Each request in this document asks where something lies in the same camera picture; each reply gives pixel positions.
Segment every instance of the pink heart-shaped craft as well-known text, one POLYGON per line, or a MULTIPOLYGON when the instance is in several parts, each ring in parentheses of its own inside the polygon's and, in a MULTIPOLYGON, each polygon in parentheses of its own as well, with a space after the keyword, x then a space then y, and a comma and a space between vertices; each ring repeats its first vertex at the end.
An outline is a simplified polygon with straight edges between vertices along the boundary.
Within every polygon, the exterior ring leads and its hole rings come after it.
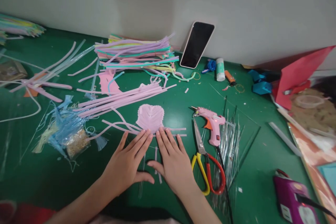
POLYGON ((163 127, 164 114, 165 111, 161 106, 143 104, 138 109, 138 120, 136 123, 144 130, 150 129, 154 134, 160 127, 163 127))

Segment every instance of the pink paper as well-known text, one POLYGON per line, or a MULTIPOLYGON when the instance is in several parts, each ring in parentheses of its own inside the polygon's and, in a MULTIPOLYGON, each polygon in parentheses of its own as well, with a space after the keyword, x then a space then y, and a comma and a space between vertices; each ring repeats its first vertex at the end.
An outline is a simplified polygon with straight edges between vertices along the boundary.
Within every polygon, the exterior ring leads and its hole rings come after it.
POLYGON ((151 133, 155 133, 160 127, 163 127, 162 121, 165 111, 161 106, 152 106, 143 104, 138 109, 137 124, 144 130, 150 129, 151 133))
MULTIPOLYGON (((113 79, 114 75, 110 75, 108 72, 103 73, 99 75, 100 78, 100 89, 102 92, 108 92, 109 91, 109 83, 113 79)), ((122 91, 119 90, 119 86, 116 83, 116 80, 114 80, 110 84, 110 93, 122 93, 122 91)))

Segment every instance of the glue stick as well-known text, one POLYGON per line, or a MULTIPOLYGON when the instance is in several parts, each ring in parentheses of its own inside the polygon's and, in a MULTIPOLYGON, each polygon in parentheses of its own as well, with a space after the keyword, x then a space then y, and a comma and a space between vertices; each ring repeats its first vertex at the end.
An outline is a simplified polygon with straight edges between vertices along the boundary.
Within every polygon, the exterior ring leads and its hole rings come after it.
POLYGON ((225 80, 224 60, 222 58, 216 59, 217 81, 225 80))

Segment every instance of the black phone screen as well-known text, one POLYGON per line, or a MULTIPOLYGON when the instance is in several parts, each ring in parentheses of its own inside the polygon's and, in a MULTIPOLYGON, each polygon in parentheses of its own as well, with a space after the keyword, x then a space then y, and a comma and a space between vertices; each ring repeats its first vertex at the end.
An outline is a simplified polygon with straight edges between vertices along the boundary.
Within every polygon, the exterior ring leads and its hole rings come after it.
POLYGON ((194 23, 183 53, 180 63, 181 66, 189 68, 195 68, 197 66, 214 29, 215 26, 212 24, 194 23))

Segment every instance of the phone case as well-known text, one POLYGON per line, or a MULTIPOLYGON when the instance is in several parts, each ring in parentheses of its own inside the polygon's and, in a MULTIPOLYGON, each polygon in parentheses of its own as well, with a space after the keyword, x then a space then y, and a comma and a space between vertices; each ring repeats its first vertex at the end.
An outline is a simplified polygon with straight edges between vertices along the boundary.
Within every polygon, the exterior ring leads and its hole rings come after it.
POLYGON ((185 45, 185 48, 184 48, 184 50, 183 50, 183 54, 182 54, 182 57, 181 57, 181 60, 180 60, 180 66, 181 66, 181 67, 190 68, 190 69, 195 69, 195 68, 197 67, 198 63, 200 62, 200 60, 201 60, 201 58, 202 58, 202 56, 203 56, 203 53, 204 53, 206 47, 208 46, 208 43, 209 43, 209 41, 210 41, 210 39, 211 39, 211 37, 212 37, 212 35, 213 35, 215 29, 216 29, 216 25, 215 25, 215 24, 212 24, 212 23, 206 23, 206 22, 202 22, 202 21, 199 21, 199 20, 193 22, 193 24, 192 24, 192 26, 191 26, 191 29, 190 29, 190 32, 189 32, 189 35, 188 35, 188 40, 187 40, 187 42, 186 42, 186 45, 185 45), (184 52, 186 51, 186 47, 187 47, 187 45, 188 45, 189 39, 190 39, 191 31, 193 30, 193 28, 194 28, 194 24, 195 24, 196 22, 205 23, 205 24, 208 24, 208 25, 213 25, 213 31, 212 31, 212 33, 211 33, 211 36, 210 36, 209 39, 208 39, 208 42, 206 43, 206 45, 205 45, 205 47, 204 47, 204 50, 203 50, 203 52, 202 52, 202 54, 201 54, 201 56, 200 56, 200 59, 197 61, 196 66, 195 66, 194 68, 191 68, 191 67, 188 67, 188 66, 183 66, 183 65, 181 65, 181 62, 182 62, 182 59, 183 59, 183 56, 184 56, 184 52))

